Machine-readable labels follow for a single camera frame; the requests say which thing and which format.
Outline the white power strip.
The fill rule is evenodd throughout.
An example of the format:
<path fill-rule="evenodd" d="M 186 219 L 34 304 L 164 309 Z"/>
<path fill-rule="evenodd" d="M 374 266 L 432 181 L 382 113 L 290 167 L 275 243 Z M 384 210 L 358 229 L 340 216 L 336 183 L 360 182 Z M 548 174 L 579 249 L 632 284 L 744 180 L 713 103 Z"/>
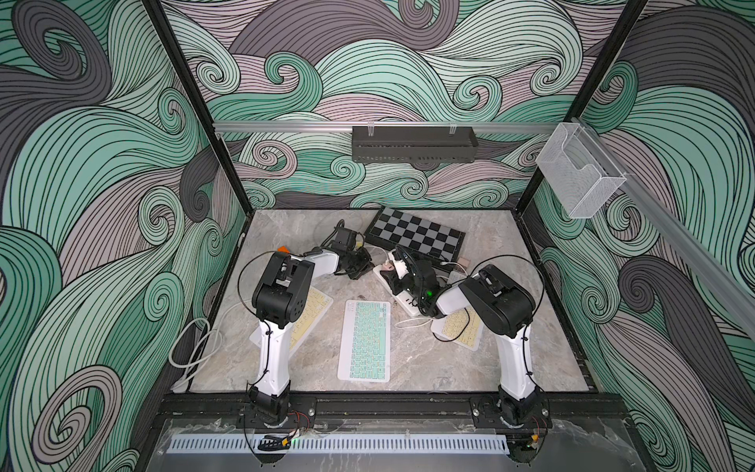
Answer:
<path fill-rule="evenodd" d="M 372 269 L 372 272 L 377 278 L 377 281 L 379 281 L 379 284 L 385 289 L 385 291 L 389 293 L 389 295 L 392 296 L 394 301 L 401 307 L 401 309 L 406 313 L 407 316 L 409 316 L 410 318 L 417 318 L 418 316 L 420 316 L 420 311 L 418 307 L 413 304 L 413 297 L 407 290 L 404 290 L 397 295 L 393 295 L 389 284 L 381 275 L 381 267 L 374 267 Z"/>

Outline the green white keyboard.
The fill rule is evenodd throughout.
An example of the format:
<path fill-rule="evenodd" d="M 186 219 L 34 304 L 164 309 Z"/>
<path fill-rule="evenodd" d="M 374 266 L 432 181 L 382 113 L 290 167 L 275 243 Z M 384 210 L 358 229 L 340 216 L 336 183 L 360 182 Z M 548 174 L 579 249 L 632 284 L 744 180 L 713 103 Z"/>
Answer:
<path fill-rule="evenodd" d="M 389 302 L 346 302 L 337 371 L 340 381 L 389 382 L 390 308 Z"/>

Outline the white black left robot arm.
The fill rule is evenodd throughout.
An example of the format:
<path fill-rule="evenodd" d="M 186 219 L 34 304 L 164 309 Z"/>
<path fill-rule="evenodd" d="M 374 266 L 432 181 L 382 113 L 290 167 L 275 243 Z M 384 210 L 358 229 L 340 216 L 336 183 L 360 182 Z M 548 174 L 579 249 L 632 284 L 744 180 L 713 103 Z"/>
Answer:
<path fill-rule="evenodd" d="M 258 378 L 247 386 L 257 417 L 280 424 L 288 418 L 291 379 L 290 342 L 295 323 L 305 312 L 312 281 L 323 275 L 358 279 L 374 264 L 364 236 L 340 220 L 324 241 L 297 256 L 266 251 L 269 258 L 247 307 L 259 321 L 261 355 Z"/>

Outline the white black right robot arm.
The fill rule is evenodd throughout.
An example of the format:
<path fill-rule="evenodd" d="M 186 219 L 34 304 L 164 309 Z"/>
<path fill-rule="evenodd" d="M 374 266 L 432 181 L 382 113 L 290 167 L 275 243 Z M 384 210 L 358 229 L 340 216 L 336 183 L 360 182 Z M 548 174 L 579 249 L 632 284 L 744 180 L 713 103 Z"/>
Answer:
<path fill-rule="evenodd" d="M 497 403 L 503 425 L 521 428 L 533 421 L 545 423 L 543 390 L 531 367 L 530 328 L 544 297 L 534 297 L 523 285 L 495 265 L 495 261 L 523 257 L 501 254 L 489 257 L 465 277 L 442 284 L 432 262 L 403 246 L 387 253 L 379 278 L 397 300 L 421 317 L 442 320 L 457 312 L 476 315 L 494 335 L 501 376 Z"/>

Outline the yellow keyboard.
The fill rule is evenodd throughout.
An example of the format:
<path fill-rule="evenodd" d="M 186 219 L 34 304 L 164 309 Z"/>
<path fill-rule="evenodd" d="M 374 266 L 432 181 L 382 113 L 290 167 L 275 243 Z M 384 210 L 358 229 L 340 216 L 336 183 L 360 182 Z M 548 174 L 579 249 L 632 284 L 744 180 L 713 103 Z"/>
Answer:
<path fill-rule="evenodd" d="M 333 299 L 322 291 L 312 287 L 302 316 L 293 324 L 290 342 L 290 355 L 293 356 L 306 341 L 322 317 L 333 304 Z"/>
<path fill-rule="evenodd" d="M 483 322 L 477 312 L 467 307 L 443 319 L 434 320 L 431 333 L 442 342 L 455 343 L 468 350 L 477 351 L 483 328 Z"/>

